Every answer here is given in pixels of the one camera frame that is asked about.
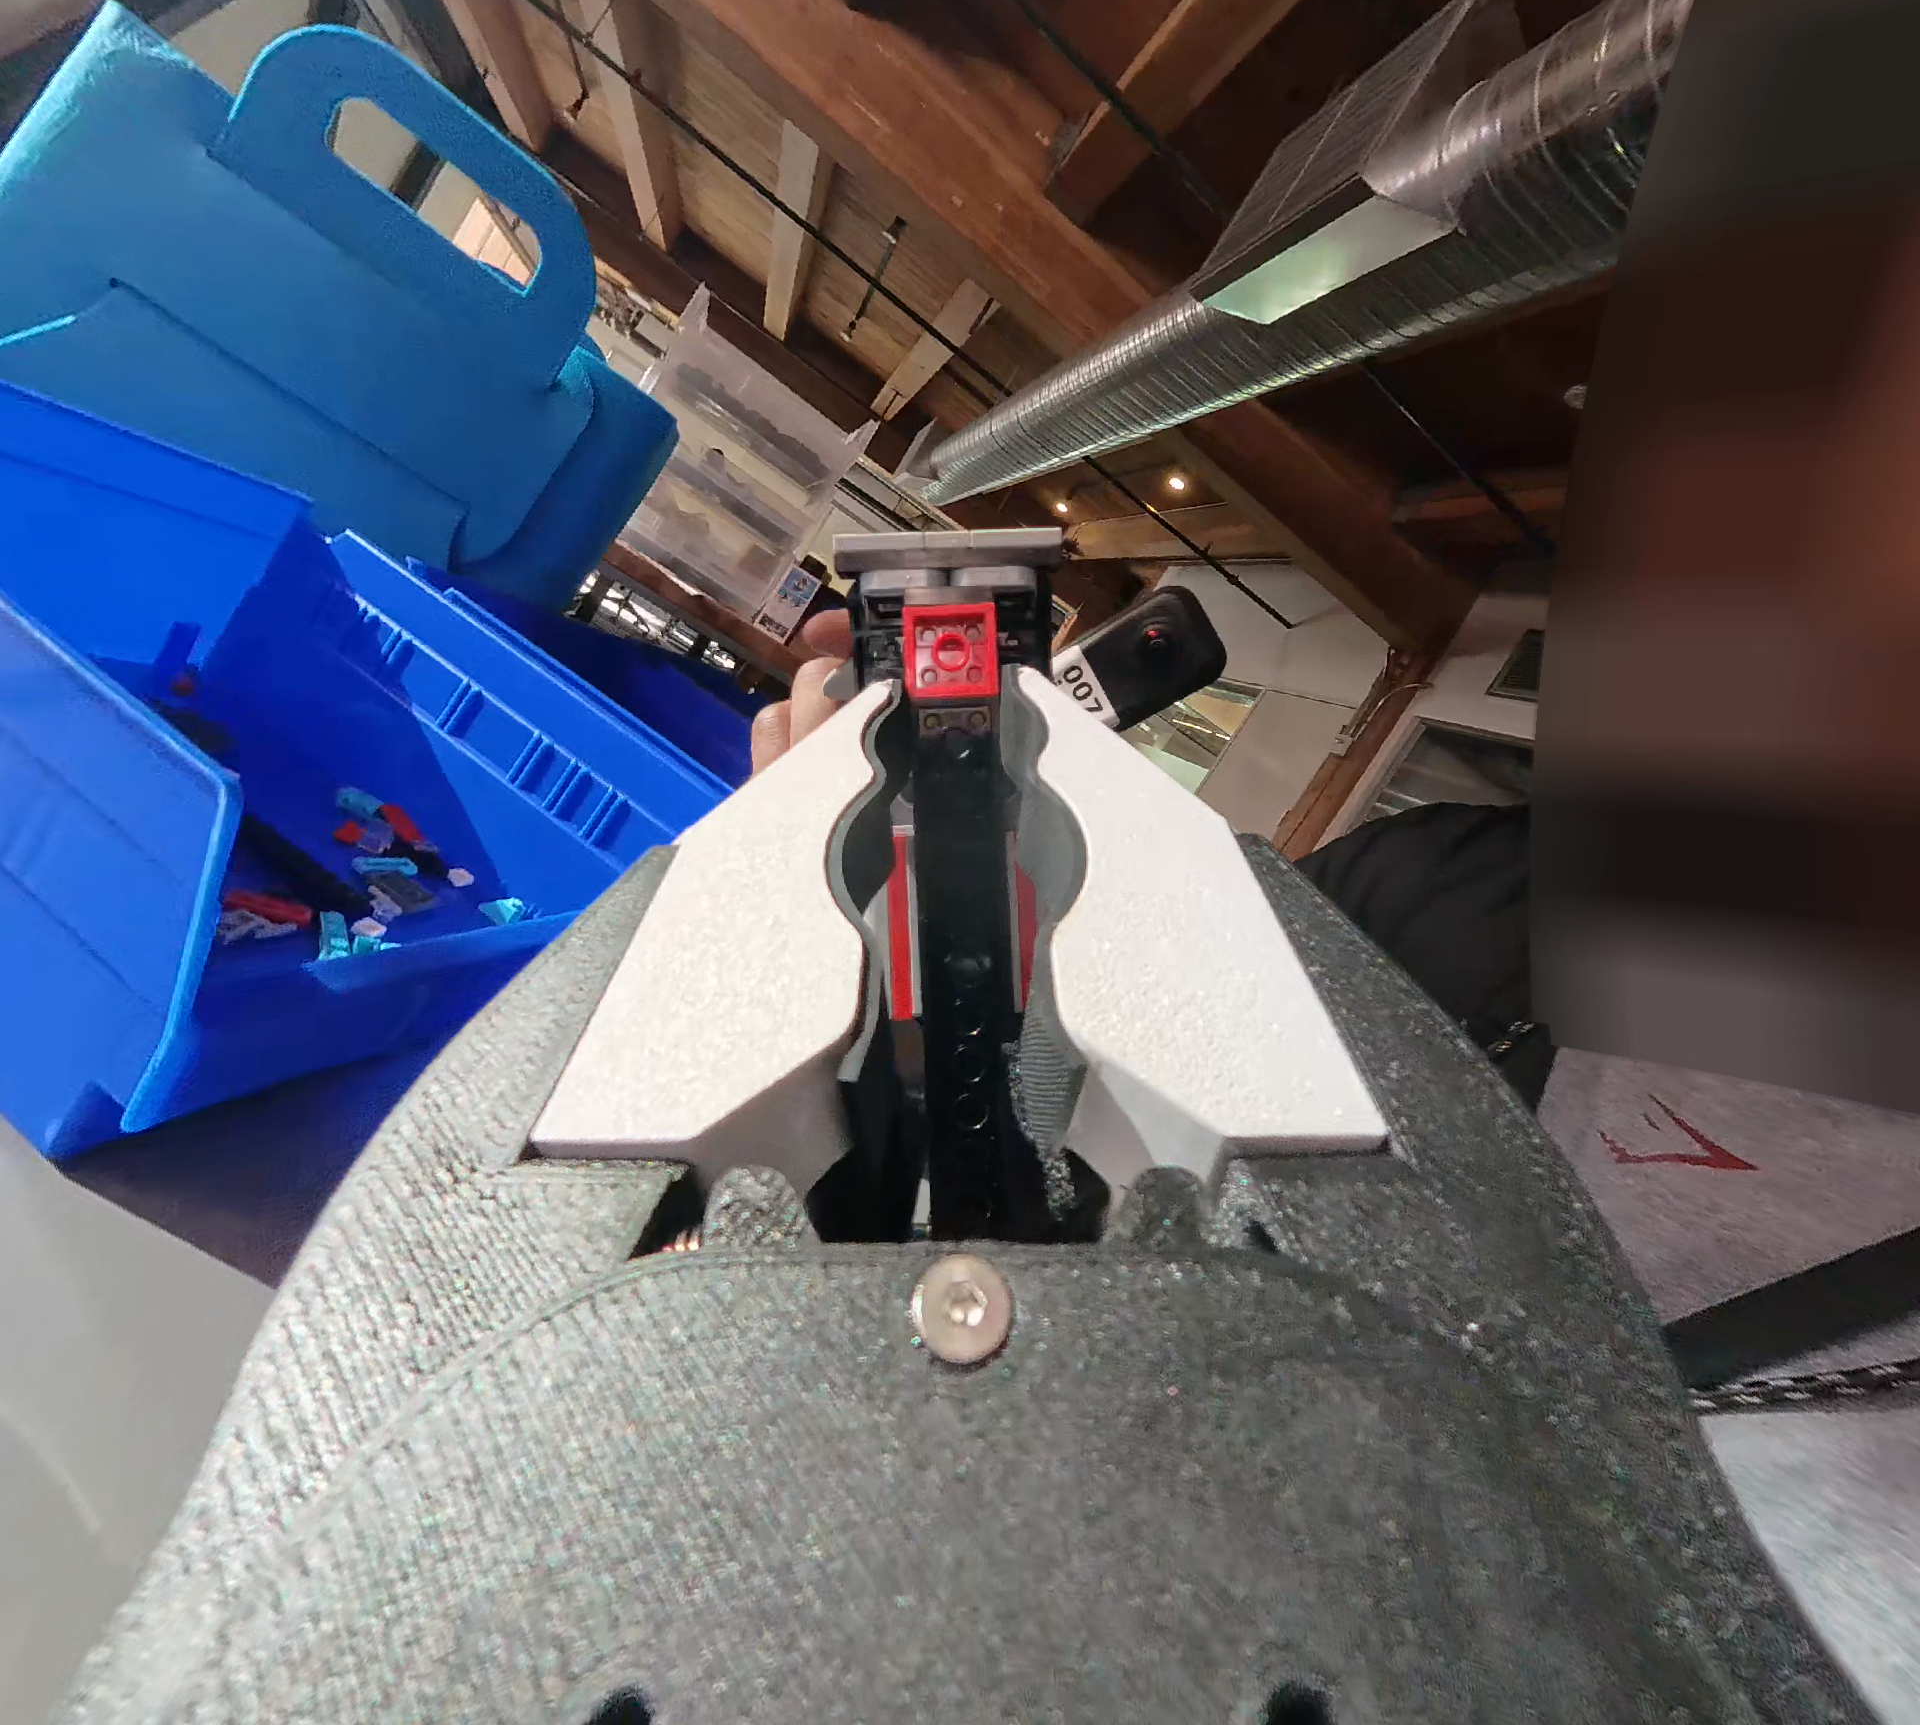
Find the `silver ventilation duct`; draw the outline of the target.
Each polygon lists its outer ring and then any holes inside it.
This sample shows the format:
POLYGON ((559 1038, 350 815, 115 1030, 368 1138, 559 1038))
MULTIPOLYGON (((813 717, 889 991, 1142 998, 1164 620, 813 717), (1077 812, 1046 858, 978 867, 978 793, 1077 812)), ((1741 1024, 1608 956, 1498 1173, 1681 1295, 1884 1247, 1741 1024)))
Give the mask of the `silver ventilation duct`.
POLYGON ((941 442, 975 497, 1356 369, 1607 272, 1696 0, 1602 0, 1523 48, 1451 0, 1292 129, 1209 260, 941 442))

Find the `pile of loose toy bricks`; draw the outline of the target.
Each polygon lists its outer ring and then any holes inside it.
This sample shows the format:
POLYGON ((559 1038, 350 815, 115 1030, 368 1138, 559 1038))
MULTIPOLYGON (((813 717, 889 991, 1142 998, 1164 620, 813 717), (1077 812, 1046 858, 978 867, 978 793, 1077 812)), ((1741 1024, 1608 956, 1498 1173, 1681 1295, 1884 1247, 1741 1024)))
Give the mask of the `pile of loose toy bricks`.
POLYGON ((249 699, 218 704, 182 667, 149 708, 238 784, 232 847, 218 882, 218 948, 270 946, 303 965, 399 951, 459 899, 478 899, 394 802, 331 777, 303 739, 263 723, 249 699))

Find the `person's right forearm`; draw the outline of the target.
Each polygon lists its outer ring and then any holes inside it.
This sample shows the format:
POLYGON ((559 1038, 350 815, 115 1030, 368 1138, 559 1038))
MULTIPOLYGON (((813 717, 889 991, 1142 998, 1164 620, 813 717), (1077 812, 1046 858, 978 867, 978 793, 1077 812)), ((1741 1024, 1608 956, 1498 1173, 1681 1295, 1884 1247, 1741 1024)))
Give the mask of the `person's right forearm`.
POLYGON ((1531 982, 1526 802, 1428 802, 1297 867, 1482 1050, 1536 1113, 1556 1062, 1531 982))

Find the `blue felt bag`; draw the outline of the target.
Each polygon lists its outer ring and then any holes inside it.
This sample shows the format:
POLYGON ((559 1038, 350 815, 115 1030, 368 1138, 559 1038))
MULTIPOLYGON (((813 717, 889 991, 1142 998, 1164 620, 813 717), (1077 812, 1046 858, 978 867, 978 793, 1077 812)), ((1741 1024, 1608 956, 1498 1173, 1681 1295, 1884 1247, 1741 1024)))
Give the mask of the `blue felt bag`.
POLYGON ((6 384, 532 608, 575 600, 676 442, 589 340, 555 177, 361 30, 285 32, 229 94, 104 2, 4 144, 3 259, 6 384), (333 147, 355 103, 519 215, 529 283, 333 147))

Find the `clear plastic drawer organizer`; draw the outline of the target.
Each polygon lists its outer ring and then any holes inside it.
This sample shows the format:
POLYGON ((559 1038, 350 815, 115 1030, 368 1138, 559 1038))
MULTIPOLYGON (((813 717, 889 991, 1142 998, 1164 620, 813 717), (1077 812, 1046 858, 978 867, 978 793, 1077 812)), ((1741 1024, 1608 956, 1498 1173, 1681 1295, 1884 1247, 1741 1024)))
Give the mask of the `clear plastic drawer organizer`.
POLYGON ((790 634, 821 589, 807 549, 878 420, 846 428, 817 411, 723 333, 709 287, 641 389, 678 441, 619 544, 756 630, 790 634))

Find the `person's right hand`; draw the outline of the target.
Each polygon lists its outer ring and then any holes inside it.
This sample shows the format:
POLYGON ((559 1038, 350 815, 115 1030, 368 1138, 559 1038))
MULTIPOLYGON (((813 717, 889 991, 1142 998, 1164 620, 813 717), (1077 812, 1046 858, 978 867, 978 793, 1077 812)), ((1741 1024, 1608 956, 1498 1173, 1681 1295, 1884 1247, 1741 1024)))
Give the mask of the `person's right hand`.
POLYGON ((800 634, 807 656, 787 699, 764 704, 750 724, 755 777, 817 733, 842 704, 832 685, 852 660, 852 615, 846 608, 823 610, 805 622, 800 634))

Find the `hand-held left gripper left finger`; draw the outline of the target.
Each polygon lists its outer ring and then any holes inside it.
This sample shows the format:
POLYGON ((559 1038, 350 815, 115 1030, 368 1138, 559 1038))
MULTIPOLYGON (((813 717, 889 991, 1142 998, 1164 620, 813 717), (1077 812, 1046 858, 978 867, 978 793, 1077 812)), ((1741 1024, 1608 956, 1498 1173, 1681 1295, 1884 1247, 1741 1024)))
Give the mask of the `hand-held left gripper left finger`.
POLYGON ((846 833, 877 796, 872 683, 686 829, 535 1121, 546 1160, 841 1160, 866 1016, 846 833))

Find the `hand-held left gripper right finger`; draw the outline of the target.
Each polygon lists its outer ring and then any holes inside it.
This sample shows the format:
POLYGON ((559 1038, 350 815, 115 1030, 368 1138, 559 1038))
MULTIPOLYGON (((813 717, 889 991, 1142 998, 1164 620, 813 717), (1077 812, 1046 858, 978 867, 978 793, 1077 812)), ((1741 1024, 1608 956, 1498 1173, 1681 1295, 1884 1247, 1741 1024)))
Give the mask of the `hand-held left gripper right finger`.
POLYGON ((1083 1078, 1066 1147, 1102 1179, 1376 1156, 1385 1115, 1237 833, 1046 676, 1020 671, 1037 977, 1083 1078))

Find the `blue plastic storage bin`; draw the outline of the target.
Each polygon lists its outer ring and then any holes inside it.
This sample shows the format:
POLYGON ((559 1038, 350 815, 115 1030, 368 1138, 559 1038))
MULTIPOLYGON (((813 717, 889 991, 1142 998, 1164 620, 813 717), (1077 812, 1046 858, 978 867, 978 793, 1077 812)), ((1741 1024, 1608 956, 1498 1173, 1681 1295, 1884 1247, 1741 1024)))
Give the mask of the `blue plastic storage bin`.
POLYGON ((300 497, 4 386, 4 1118, 70 1157, 439 1050, 749 775, 676 655, 324 539, 300 497), (218 948, 238 784, 147 701, 218 704, 400 807, 478 899, 399 951, 218 948))

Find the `toy brick vehicle model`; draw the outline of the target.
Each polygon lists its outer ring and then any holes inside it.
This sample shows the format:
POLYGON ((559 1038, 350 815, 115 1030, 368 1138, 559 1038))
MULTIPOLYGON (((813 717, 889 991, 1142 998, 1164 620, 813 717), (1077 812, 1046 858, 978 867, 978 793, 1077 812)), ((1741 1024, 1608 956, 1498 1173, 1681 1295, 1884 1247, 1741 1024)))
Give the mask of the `toy brick vehicle model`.
POLYGON ((885 687, 875 784, 828 870, 861 927, 859 1032, 841 1068, 851 1160, 815 1195, 828 1236, 1037 1244, 1054 1233, 1019 1110, 1038 936, 1020 868, 1007 690, 1045 667, 1046 533, 839 539, 851 683, 885 687))

